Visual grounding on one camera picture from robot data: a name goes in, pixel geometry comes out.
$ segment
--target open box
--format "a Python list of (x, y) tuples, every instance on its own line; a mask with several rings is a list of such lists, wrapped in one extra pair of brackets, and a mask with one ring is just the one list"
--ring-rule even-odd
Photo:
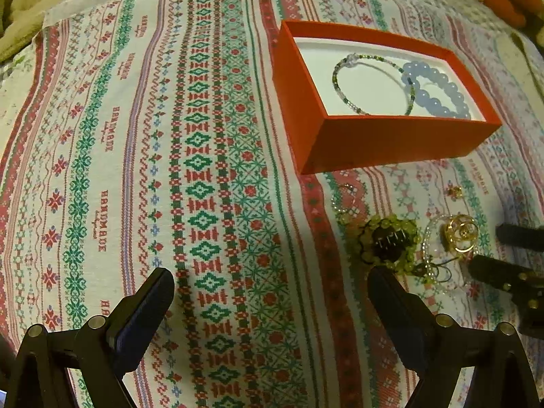
[[(372, 113), (355, 114), (331, 82), (334, 65), (352, 52), (380, 55), (399, 66), (428, 62), (457, 84), (472, 119), (434, 117), (416, 104), (404, 116), (407, 95), (392, 78), (396, 72), (400, 81), (400, 73), (374, 61), (356, 73), (347, 68), (338, 73), (346, 96), (366, 103), (358, 106)], [(301, 174), (465, 156), (500, 127), (490, 102), (455, 54), (417, 39), (343, 24), (284, 20), (273, 58), (274, 84)], [(438, 87), (436, 93), (425, 89), (448, 104)]]

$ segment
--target silver bolt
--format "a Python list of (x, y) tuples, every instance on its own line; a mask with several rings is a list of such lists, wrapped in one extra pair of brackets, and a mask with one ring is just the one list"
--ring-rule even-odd
[(513, 325), (509, 324), (508, 322), (501, 322), (499, 324), (499, 330), (501, 330), (502, 333), (507, 336), (512, 336), (516, 332), (516, 329), (513, 327)]
[(443, 313), (436, 315), (435, 320), (437, 324), (444, 328), (451, 327), (454, 322), (450, 315)]
[(88, 324), (92, 329), (102, 328), (105, 324), (105, 317), (93, 316), (89, 319)]
[(30, 337), (37, 337), (41, 334), (42, 331), (43, 328), (41, 327), (41, 325), (33, 325), (28, 329), (28, 335)]

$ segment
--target blue bead bracelet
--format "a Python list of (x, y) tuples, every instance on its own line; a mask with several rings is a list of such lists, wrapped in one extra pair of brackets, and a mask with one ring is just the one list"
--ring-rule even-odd
[[(442, 118), (471, 119), (469, 106), (464, 102), (464, 96), (459, 92), (457, 84), (451, 83), (448, 76), (438, 69), (430, 67), (423, 61), (410, 61), (403, 65), (401, 80), (406, 84), (405, 90), (412, 92), (415, 89), (415, 103), (433, 116)], [(438, 98), (431, 98), (429, 92), (420, 87), (418, 77), (424, 77), (443, 89), (445, 94), (452, 100), (456, 107), (455, 111), (442, 105)]]

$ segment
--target thin beaded bracelet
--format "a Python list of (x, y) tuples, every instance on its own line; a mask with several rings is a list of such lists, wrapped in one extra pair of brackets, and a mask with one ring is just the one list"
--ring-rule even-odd
[[(336, 93), (340, 98), (342, 98), (342, 101), (344, 101), (345, 104), (347, 104), (353, 111), (355, 111), (356, 114), (359, 115), (370, 115), (369, 113), (363, 111), (361, 108), (357, 107), (354, 103), (352, 103), (349, 99), (347, 99), (346, 95), (344, 95), (344, 92), (340, 89), (338, 85), (338, 71), (342, 67), (354, 67), (357, 64), (358, 60), (375, 60), (375, 61), (381, 61), (383, 63), (387, 63), (390, 66), (393, 66), (396, 70), (398, 70), (401, 74), (403, 74), (405, 71), (397, 66), (392, 61), (386, 60), (385, 58), (378, 56), (378, 55), (365, 55), (365, 54), (349, 54), (346, 58), (343, 58), (338, 64), (335, 66), (335, 70), (333, 71), (333, 86), (336, 90)], [(413, 102), (415, 100), (415, 88), (413, 85), (413, 82), (411, 78), (406, 78), (403, 81), (405, 81), (410, 86), (410, 100), (408, 102), (408, 108), (406, 109), (406, 112), (404, 115), (409, 115), (412, 113), (413, 109)]]
[[(417, 105), (426, 108), (433, 116), (441, 118), (471, 119), (469, 106), (464, 102), (464, 96), (459, 93), (457, 84), (448, 82), (448, 76), (445, 73), (441, 73), (438, 69), (430, 67), (423, 61), (407, 62), (403, 65), (403, 70), (404, 73), (401, 79), (403, 83), (406, 84), (405, 90), (412, 93), (415, 89), (415, 103)], [(420, 76), (428, 78), (440, 87), (452, 100), (452, 103), (457, 110), (452, 111), (443, 106), (438, 98), (431, 98), (429, 92), (421, 89), (420, 83), (417, 81), (417, 78)]]

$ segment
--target tablecloth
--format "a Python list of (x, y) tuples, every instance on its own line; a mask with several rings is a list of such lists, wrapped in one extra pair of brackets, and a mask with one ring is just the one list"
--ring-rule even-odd
[[(503, 126), (466, 158), (298, 176), (271, 79), (281, 19), (448, 47)], [(17, 346), (36, 322), (77, 328), (170, 269), (175, 300), (125, 377), (138, 406), (404, 406), (417, 377), (347, 254), (340, 184), (356, 188), (356, 221), (467, 213), (482, 253), (542, 270), (493, 232), (542, 222), (541, 122), (495, 37), (466, 19), (417, 0), (114, 0), (44, 29), (34, 48), (0, 164), (0, 329)], [(400, 280), (463, 326), (517, 322), (507, 294), (480, 283), (441, 294)], [(523, 343), (542, 396), (541, 343)], [(454, 406), (469, 381), (463, 371)]]

